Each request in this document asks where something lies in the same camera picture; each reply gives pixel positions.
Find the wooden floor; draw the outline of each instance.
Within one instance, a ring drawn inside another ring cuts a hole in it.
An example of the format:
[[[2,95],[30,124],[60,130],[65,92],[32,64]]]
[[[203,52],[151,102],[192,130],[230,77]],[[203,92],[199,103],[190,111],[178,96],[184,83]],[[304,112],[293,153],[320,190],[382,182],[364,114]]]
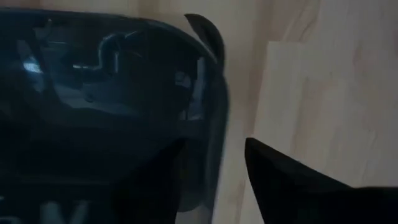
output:
[[[262,223],[254,136],[352,186],[398,185],[396,0],[2,0],[145,16],[202,14],[226,43],[230,114],[213,223]]]

